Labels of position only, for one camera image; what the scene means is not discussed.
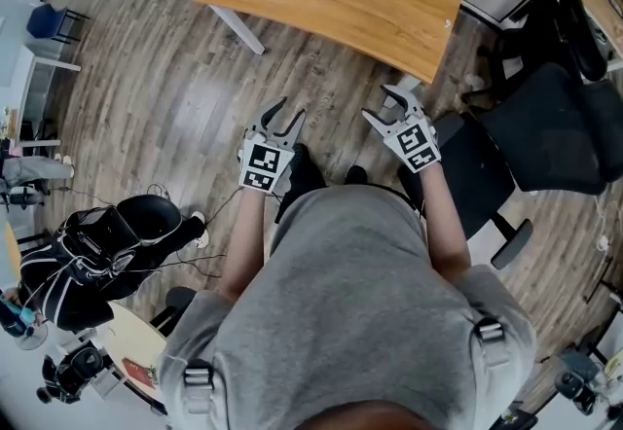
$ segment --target hand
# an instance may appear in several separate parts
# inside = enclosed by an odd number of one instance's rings
[[[19,295],[17,288],[9,288],[2,293],[2,298],[5,301],[19,305]]]

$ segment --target white desk leg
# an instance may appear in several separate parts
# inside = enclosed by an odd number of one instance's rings
[[[397,86],[399,88],[402,88],[403,90],[414,90],[415,88],[417,88],[421,83],[421,80],[418,79],[417,77],[413,77],[410,76],[409,74],[403,74],[402,78],[400,79],[400,81],[398,81]],[[385,108],[393,108],[396,106],[396,100],[393,99],[391,96],[388,96],[385,98],[385,101],[383,102],[383,106]]]
[[[51,65],[52,67],[66,68],[67,70],[73,70],[74,72],[80,72],[82,70],[80,65],[72,65],[71,63],[65,63],[64,61],[53,60],[51,58],[43,58],[42,56],[35,56],[35,63],[44,63],[45,65]]]
[[[254,53],[262,54],[264,52],[264,46],[260,43],[260,40],[256,38],[255,34],[240,20],[236,12],[229,8],[221,8],[220,6],[214,5],[210,5],[210,8],[237,33],[239,38],[244,41],[246,46]]]
[[[20,148],[37,148],[40,146],[60,146],[62,141],[59,139],[40,139],[35,141],[16,141],[16,146]]]

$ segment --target foot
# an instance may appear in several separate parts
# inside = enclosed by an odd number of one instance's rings
[[[74,178],[74,174],[76,173],[76,169],[74,168],[74,163],[73,163],[73,161],[71,161],[71,157],[69,157],[68,155],[65,155],[65,156],[62,158],[62,162],[63,162],[65,165],[69,165],[69,166],[71,167],[71,174],[69,174],[69,177],[70,177],[71,179],[73,179],[73,178]]]
[[[359,165],[354,165],[347,172],[347,177],[344,180],[345,185],[367,185],[368,173],[366,169]]]
[[[290,161],[290,168],[292,170],[295,170],[299,168],[303,163],[312,160],[308,147],[305,146],[303,143],[294,143],[294,145],[292,146],[292,151],[294,152],[294,159]]]
[[[195,212],[193,212],[193,214],[191,215],[191,219],[193,217],[196,217],[197,219],[199,219],[203,226],[205,227],[205,216],[199,212],[199,210],[196,210]],[[207,229],[203,230],[203,234],[199,237],[199,238],[195,238],[195,247],[196,248],[205,248],[207,246],[207,244],[210,242],[210,235],[207,232]]]

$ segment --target shoulder strap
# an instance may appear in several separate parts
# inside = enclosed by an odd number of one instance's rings
[[[506,347],[504,329],[491,316],[484,316],[472,309],[474,329],[470,336],[470,352],[476,382],[476,410],[474,430],[487,430],[492,424],[487,413],[488,392],[504,378],[504,367],[509,366],[510,356]]]

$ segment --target black shoe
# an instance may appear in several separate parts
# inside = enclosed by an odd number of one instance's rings
[[[347,177],[344,180],[345,185],[367,185],[368,173],[366,169],[359,165],[354,165],[347,172]]]
[[[294,143],[292,151],[294,152],[294,158],[290,161],[290,168],[292,170],[299,168],[306,162],[312,161],[310,151],[303,143]]]

